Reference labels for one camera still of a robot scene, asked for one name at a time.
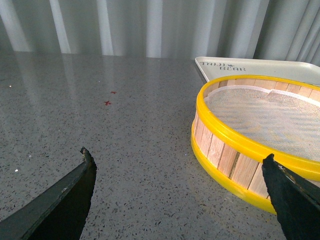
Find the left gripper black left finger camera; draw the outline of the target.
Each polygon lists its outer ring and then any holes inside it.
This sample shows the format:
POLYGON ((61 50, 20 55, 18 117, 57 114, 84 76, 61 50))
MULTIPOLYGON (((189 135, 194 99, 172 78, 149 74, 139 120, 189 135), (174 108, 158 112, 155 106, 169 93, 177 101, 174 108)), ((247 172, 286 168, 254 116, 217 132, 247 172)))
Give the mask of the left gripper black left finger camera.
POLYGON ((82 147, 82 163, 0 223, 2 240, 78 240, 91 207, 97 165, 82 147))

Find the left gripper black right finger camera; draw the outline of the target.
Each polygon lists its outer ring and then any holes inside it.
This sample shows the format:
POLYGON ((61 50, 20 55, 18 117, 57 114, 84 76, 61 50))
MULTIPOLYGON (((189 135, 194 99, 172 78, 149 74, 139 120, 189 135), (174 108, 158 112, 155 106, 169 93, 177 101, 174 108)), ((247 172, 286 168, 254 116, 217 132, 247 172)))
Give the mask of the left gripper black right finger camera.
POLYGON ((275 161, 273 153, 263 159, 262 174, 286 239, 318 240, 320 188, 275 161))

